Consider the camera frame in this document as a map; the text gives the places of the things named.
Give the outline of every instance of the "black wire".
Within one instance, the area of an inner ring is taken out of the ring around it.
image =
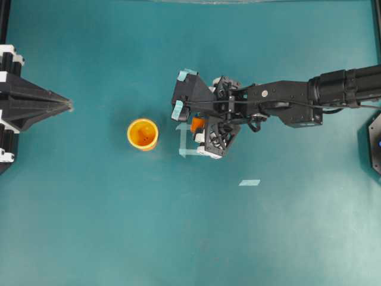
[[[335,113],[338,113],[342,110],[343,110],[343,108],[338,108],[338,109],[334,109],[334,110],[323,110],[323,113],[324,114],[335,114]]]
[[[186,104],[208,104],[208,103],[240,103],[240,104],[249,104],[249,103],[255,103],[255,101],[243,101],[243,100],[236,100],[236,101],[229,101],[229,100],[213,100],[213,101],[185,101]]]
[[[381,110],[380,106],[374,106],[374,105],[359,105],[359,106],[364,108],[373,108],[373,109]]]
[[[326,105],[316,105],[316,104],[308,104],[304,102],[299,102],[299,101],[294,101],[294,100],[269,100],[268,102],[271,101],[277,101],[277,102],[289,102],[289,103],[294,103],[298,105],[303,105],[307,107],[312,107],[312,108],[335,108],[335,109],[342,109],[342,108],[351,108],[348,105],[340,105],[340,106],[326,106]],[[238,103],[238,104],[249,104],[249,103],[257,103],[257,101],[229,101],[229,100],[214,100],[214,101],[185,101],[186,104],[208,104],[208,103]],[[360,107],[364,108],[373,108],[377,110],[381,110],[381,107],[374,106],[374,105],[359,105]]]

